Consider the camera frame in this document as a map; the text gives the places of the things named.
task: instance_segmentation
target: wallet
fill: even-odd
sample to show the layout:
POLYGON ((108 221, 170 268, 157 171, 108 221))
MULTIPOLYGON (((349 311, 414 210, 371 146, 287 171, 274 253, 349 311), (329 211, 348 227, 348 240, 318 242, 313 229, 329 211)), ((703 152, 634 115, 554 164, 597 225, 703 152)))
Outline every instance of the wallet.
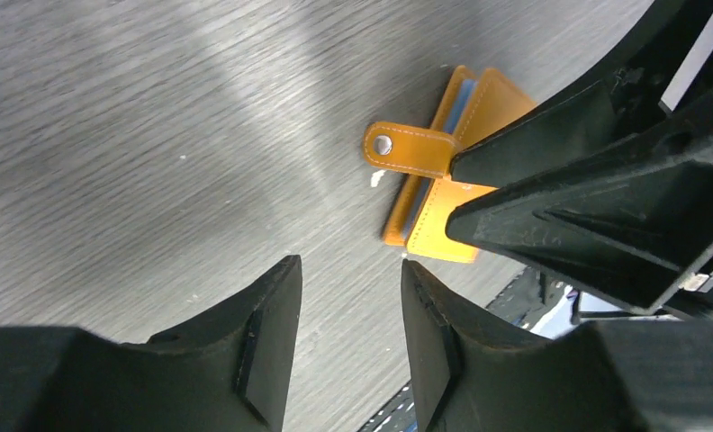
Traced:
POLYGON ((531 111, 536 104, 497 69, 480 78, 467 67, 455 69, 430 128, 379 121, 365 132, 367 163, 408 174, 384 229, 384 243, 407 252, 457 263, 471 263, 476 247, 447 237, 449 213, 495 190, 453 182, 449 164, 460 151, 531 111))

